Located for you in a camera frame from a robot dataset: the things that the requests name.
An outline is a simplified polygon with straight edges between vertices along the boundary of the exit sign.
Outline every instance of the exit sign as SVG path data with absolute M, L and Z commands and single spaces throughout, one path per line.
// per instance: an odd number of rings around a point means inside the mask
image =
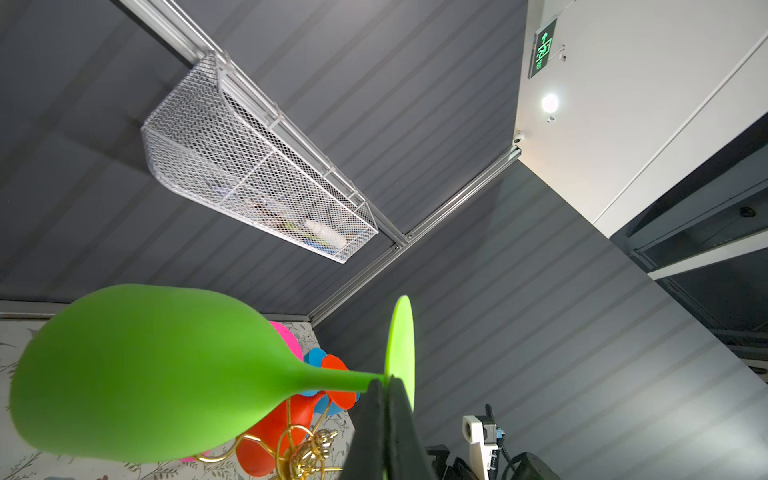
M 536 32 L 536 37 L 533 42 L 533 52 L 531 53 L 531 67 L 528 69 L 528 78 L 532 78 L 540 72 L 542 68 L 547 66 L 549 52 L 552 49 L 554 24 L 557 22 L 557 19 L 552 20 L 549 25 Z

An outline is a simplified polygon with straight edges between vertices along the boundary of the leaf pattern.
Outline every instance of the leaf pattern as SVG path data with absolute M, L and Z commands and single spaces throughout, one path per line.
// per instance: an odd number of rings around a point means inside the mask
M 5 406 L 4 409 L 0 409 L 0 432 L 10 432 L 12 437 L 7 441 L 4 439 L 4 450 L 0 454 L 0 480 L 254 480 L 254 477 L 249 476 L 240 467 L 236 458 L 218 464 L 174 461 L 142 465 L 51 455 L 26 445 L 15 435 L 7 407 L 8 391 L 24 347 L 44 323 L 41 321 L 0 322 L 0 338 L 3 339 L 0 343 L 0 405 Z M 319 346 L 309 323 L 286 323 L 285 326 L 299 340 L 303 353 L 306 354 Z M 333 442 L 327 465 L 341 466 L 355 431 L 349 415 L 342 412 L 330 417 L 323 427 L 339 431 L 339 435 Z M 214 449 L 214 454 L 224 452 L 229 445 Z M 338 472 L 330 472 L 326 478 L 336 480 L 338 475 Z M 276 480 L 275 475 L 263 478 Z

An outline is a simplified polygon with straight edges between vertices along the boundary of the ceiling light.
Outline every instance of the ceiling light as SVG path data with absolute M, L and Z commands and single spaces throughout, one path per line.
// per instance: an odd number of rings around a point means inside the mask
M 541 108 L 544 108 L 544 111 L 548 114 L 555 113 L 558 106 L 560 106 L 560 101 L 555 94 L 545 95 L 544 98 L 541 99 Z

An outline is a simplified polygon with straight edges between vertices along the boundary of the basket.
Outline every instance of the basket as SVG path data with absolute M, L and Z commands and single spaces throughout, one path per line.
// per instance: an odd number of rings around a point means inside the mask
M 147 162 L 165 187 L 277 237 L 345 263 L 378 233 L 353 203 L 222 88 L 214 52 L 141 128 Z

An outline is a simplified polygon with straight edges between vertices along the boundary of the gold wire holder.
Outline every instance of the gold wire holder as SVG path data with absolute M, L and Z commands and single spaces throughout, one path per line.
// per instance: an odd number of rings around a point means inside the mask
M 341 467 L 326 467 L 326 460 L 329 457 L 330 447 L 333 443 L 333 439 L 339 434 L 336 430 L 319 429 L 319 427 L 326 421 L 328 417 L 328 411 L 331 408 L 330 399 L 328 406 L 323 414 L 315 423 L 314 428 L 311 430 L 304 425 L 294 425 L 291 423 L 290 416 L 290 399 L 287 402 L 287 427 L 283 430 L 280 438 L 277 440 L 276 450 L 272 450 L 262 439 L 253 435 L 244 433 L 238 435 L 235 438 L 235 443 L 232 444 L 228 450 L 222 455 L 216 457 L 206 457 L 205 455 L 193 455 L 194 458 L 202 463 L 218 463 L 227 460 L 229 457 L 235 454 L 237 447 L 243 440 L 249 440 L 256 442 L 261 447 L 269 452 L 275 459 L 275 469 L 277 471 L 277 478 L 280 480 L 306 480 L 310 475 L 320 473 L 320 480 L 325 480 L 326 472 L 341 472 Z M 293 430 L 303 430 L 306 433 L 306 439 L 298 445 L 293 442 L 293 435 L 290 433 Z M 286 450 L 285 456 L 281 456 L 278 452 L 281 450 L 283 440 L 288 437 L 290 446 Z

